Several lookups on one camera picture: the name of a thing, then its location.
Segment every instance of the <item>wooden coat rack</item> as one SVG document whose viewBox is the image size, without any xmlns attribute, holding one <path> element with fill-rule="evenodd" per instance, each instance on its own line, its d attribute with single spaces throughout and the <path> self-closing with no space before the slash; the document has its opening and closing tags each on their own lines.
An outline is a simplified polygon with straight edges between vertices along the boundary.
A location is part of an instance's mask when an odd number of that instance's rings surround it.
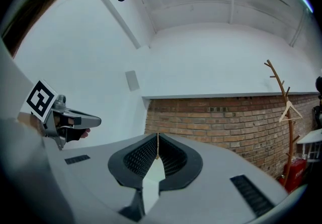
<svg viewBox="0 0 322 224">
<path fill-rule="evenodd" d="M 288 161 L 287 161 L 287 165 L 286 165 L 286 173 L 285 173 L 285 179 L 284 179 L 284 183 L 283 183 L 283 186 L 285 187 L 286 185 L 286 182 L 287 182 L 287 179 L 288 179 L 288 175 L 289 175 L 289 172 L 290 172 L 290 167 L 291 167 L 291 163 L 292 163 L 292 156 L 293 156 L 293 144 L 294 142 L 300 137 L 299 135 L 293 139 L 293 122 L 292 122 L 292 118 L 291 118 L 291 112 L 290 112 L 290 108 L 293 108 L 295 110 L 295 112 L 300 116 L 299 118 L 303 118 L 302 115 L 294 108 L 294 106 L 291 104 L 291 102 L 288 100 L 288 93 L 290 91 L 290 87 L 288 87 L 287 91 L 285 92 L 284 90 L 284 87 L 283 87 L 283 84 L 284 84 L 284 81 L 281 82 L 280 78 L 278 77 L 275 69 L 273 68 L 273 65 L 272 63 L 267 60 L 267 63 L 264 63 L 266 66 L 270 67 L 273 71 L 273 76 L 270 76 L 271 78 L 276 78 L 277 82 L 278 82 L 278 85 L 280 86 L 280 89 L 282 91 L 282 96 L 283 96 L 283 99 L 284 99 L 284 103 L 285 103 L 285 112 L 283 113 L 281 119 L 280 119 L 280 122 L 281 121 L 284 121 L 284 116 L 286 115 L 287 119 L 285 120 L 288 120 L 288 126 L 289 126 L 289 129 L 290 129 L 290 137 L 289 137 L 289 151 L 287 153 L 287 156 L 288 156 Z"/>
</svg>

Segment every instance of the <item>red fire extinguisher box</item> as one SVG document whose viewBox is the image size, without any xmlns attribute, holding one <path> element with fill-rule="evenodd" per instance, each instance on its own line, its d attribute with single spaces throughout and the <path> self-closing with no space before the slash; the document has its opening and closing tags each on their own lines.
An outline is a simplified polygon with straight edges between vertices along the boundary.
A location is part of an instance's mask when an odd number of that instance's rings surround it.
<svg viewBox="0 0 322 224">
<path fill-rule="evenodd" d="M 306 160 L 294 159 L 292 160 L 290 172 L 288 174 L 288 179 L 285 185 L 285 189 L 288 193 L 291 193 L 301 184 L 303 173 L 306 168 Z M 278 180 L 281 184 L 284 183 L 284 178 L 281 177 Z"/>
</svg>

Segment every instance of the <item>wooden hanger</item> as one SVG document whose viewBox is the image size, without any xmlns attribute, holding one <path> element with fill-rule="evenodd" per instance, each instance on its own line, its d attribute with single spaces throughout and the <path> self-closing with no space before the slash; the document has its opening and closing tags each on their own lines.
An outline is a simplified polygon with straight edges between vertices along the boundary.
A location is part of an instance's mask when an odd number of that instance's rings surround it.
<svg viewBox="0 0 322 224">
<path fill-rule="evenodd" d="M 297 115 L 299 115 L 300 117 L 297 117 L 297 118 L 290 118 L 290 119 L 283 119 L 283 118 L 285 117 L 285 115 L 286 115 L 287 111 L 289 110 L 289 108 L 292 108 L 292 109 L 295 111 L 295 113 L 296 113 Z M 290 101 L 287 101 L 287 102 L 286 102 L 286 109 L 285 109 L 284 113 L 282 114 L 282 116 L 280 117 L 279 122 L 281 123 L 282 121 L 293 120 L 293 119 L 300 119 L 300 118 L 303 118 L 303 117 L 302 117 L 302 115 L 301 115 L 301 113 L 299 113 L 299 112 L 294 108 L 293 104 L 292 104 Z"/>
</svg>

